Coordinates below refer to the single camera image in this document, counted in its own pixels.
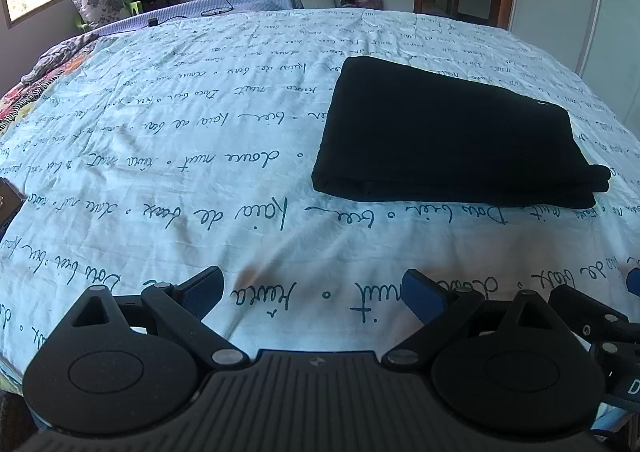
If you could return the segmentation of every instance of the blue gripper pad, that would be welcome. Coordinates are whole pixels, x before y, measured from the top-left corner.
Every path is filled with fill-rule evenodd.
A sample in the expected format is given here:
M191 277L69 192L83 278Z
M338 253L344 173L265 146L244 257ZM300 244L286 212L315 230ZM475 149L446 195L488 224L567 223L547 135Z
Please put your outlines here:
M634 268L626 276L626 289L640 297L640 269Z
M424 325L444 313L450 293L418 270L407 270L402 278L402 301Z

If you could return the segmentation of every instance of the white wardrobe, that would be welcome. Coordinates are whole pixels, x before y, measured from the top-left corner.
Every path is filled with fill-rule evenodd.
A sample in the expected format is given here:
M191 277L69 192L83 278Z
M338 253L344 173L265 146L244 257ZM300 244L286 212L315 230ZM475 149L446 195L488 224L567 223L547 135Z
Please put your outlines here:
M580 75L640 138L640 0L515 0L510 30Z

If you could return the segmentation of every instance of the black circular pad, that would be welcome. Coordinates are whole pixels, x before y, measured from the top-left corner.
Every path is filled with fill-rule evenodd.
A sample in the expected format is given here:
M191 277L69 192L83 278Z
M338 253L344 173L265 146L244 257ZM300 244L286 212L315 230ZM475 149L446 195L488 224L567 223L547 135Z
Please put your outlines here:
M138 383L145 366L123 351L97 351L78 358L69 369L69 380L91 394L113 394Z
M523 351L492 356L486 363L485 372L495 385L519 392L545 390L560 378L560 370L552 360Z
M604 390L602 372L579 342L527 329L454 343L437 356L431 380L461 418L524 439L588 428Z
M160 337L102 328L75 328L73 338L43 346L30 364L24 393L42 421L72 434L126 434L189 402L197 370L187 351Z

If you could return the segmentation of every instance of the folded clothes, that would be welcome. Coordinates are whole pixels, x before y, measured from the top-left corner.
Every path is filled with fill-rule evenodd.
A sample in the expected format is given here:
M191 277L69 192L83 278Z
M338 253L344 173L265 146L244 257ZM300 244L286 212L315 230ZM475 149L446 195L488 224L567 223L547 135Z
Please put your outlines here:
M354 201L588 209L610 171L589 165L567 111L507 89L372 57L336 83L317 191Z

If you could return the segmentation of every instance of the metal screw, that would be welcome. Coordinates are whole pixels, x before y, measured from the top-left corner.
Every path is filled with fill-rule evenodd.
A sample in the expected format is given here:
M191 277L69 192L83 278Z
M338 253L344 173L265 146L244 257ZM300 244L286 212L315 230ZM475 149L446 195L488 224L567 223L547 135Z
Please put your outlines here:
M618 346L612 344L611 342L604 342L604 344L602 345L602 350L604 352L615 355L618 352Z
M411 366L418 361L418 355L409 349L396 349L389 352L386 359L395 366Z
M244 360L244 355L237 349L220 349L211 355L211 360L219 366L235 366Z

